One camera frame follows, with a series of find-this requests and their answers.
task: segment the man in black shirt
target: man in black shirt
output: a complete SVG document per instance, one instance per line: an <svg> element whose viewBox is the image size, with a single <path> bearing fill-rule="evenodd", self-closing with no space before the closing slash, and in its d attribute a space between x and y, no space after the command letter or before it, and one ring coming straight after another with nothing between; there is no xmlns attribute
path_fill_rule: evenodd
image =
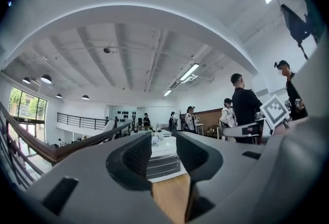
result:
<svg viewBox="0 0 329 224"><path fill-rule="evenodd" d="M231 82L235 87L232 96L233 109L235 112L237 125L245 125L255 122L255 114L260 111L262 103L252 90L245 90L245 83L241 74L235 73L231 77ZM252 139L236 138L239 143L252 143Z"/></svg>
<svg viewBox="0 0 329 224"><path fill-rule="evenodd" d="M275 67L282 72L283 76L287 77L286 90L289 96L289 101L291 103L291 118L293 121L307 117L307 112L304 107L304 102L301 100L299 94L297 93L295 87L291 83L291 79L295 76L295 73L290 70L290 65L282 60L279 63L275 63Z"/></svg>

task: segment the black pendant lamp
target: black pendant lamp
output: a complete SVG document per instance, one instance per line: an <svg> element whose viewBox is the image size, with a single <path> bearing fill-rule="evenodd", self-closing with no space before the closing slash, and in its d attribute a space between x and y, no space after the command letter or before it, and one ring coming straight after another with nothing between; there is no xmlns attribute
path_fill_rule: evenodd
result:
<svg viewBox="0 0 329 224"><path fill-rule="evenodd" d="M48 83L48 84L51 84L51 77L50 75L48 74L45 74L41 77L41 81L45 82L45 83Z"/></svg>
<svg viewBox="0 0 329 224"><path fill-rule="evenodd" d="M29 77L25 77L25 78L23 79L23 82L25 82L25 83L27 83L27 84L30 84L30 83L31 83Z"/></svg>

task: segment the person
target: person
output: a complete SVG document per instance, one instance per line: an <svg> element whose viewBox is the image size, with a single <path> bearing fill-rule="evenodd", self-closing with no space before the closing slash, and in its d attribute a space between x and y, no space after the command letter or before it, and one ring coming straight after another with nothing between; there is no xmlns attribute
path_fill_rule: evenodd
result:
<svg viewBox="0 0 329 224"><path fill-rule="evenodd" d="M222 116L220 121L225 127L235 127L235 113L231 107L232 101L230 98L224 100L224 108L222 109Z"/></svg>
<svg viewBox="0 0 329 224"><path fill-rule="evenodd" d="M295 87L291 83L291 80L295 76L295 73L290 70L290 65L286 61L281 60L279 63L275 63L275 66L279 70L280 75L287 77L286 90L291 104L291 119L293 121L296 121L307 117L307 111L305 109L304 102L301 100L301 97L299 96Z"/></svg>
<svg viewBox="0 0 329 224"><path fill-rule="evenodd" d="M178 118L175 116L175 112L172 111L169 119L169 131L176 134L177 132L177 121Z"/></svg>
<svg viewBox="0 0 329 224"><path fill-rule="evenodd" d="M245 90L245 82L241 74L235 73L231 77L231 83L235 87L232 96L235 118L238 126L254 123L255 114L260 110L262 102L252 90ZM252 143L251 137L236 138L239 143Z"/></svg>
<svg viewBox="0 0 329 224"><path fill-rule="evenodd" d="M187 125L187 130L191 133L196 134L196 125L199 122L199 117L193 115L194 108L192 106L189 106L186 111L185 115L185 123Z"/></svg>
<svg viewBox="0 0 329 224"><path fill-rule="evenodd" d="M150 120L149 120L148 113L145 113L145 114L144 114L143 123L144 123L144 126L150 126L150 125L151 125L151 122L150 122Z"/></svg>

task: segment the black cap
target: black cap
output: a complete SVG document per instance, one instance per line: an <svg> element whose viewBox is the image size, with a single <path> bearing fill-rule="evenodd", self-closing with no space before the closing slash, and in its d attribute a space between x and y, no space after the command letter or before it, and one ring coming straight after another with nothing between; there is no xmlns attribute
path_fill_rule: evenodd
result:
<svg viewBox="0 0 329 224"><path fill-rule="evenodd" d="M285 60L281 60L281 61L279 61L279 63L277 63L277 62L274 63L274 68L278 68L280 65L287 65L288 68L290 67L289 63L287 63Z"/></svg>

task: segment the metal railing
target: metal railing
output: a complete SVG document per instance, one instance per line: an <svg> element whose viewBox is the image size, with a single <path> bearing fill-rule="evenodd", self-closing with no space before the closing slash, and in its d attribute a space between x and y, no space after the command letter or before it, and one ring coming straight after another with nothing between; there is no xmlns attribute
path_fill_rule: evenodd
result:
<svg viewBox="0 0 329 224"><path fill-rule="evenodd" d="M35 181L28 171L31 171L32 169L32 171L36 173L35 175L35 173L32 172L33 175L39 177L43 174L43 171L35 166L17 146L16 142L9 134L9 125L28 147L32 148L37 155L50 162L52 165L55 165L73 152L85 147L113 141L117 138L127 136L130 134L132 126L131 122L127 122L118 127L118 119L116 117L112 130L66 146L55 148L47 145L37 137L30 134L27 130L23 129L0 102L0 159L2 160L3 166L5 165L10 167L10 171L14 174L14 179L23 189L27 189ZM26 164L29 165L31 169L26 170Z"/></svg>
<svg viewBox="0 0 329 224"><path fill-rule="evenodd" d="M106 126L106 120L104 119L93 119L62 113L57 113L57 122L94 130L103 130Z"/></svg>

